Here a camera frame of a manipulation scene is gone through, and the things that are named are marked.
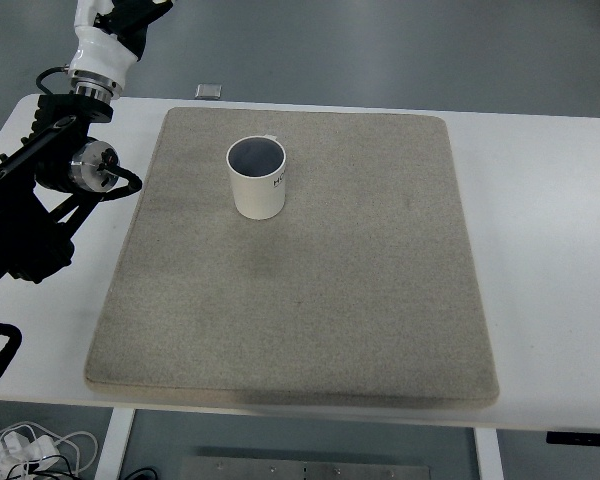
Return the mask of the white and black hand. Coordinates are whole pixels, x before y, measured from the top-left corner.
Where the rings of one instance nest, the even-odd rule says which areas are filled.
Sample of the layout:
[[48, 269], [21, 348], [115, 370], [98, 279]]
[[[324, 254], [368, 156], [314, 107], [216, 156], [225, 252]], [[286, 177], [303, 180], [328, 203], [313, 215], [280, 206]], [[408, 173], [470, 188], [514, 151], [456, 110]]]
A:
[[69, 74], [123, 88], [128, 70], [144, 54], [149, 26], [173, 6], [172, 1], [79, 1], [74, 18], [78, 48]]

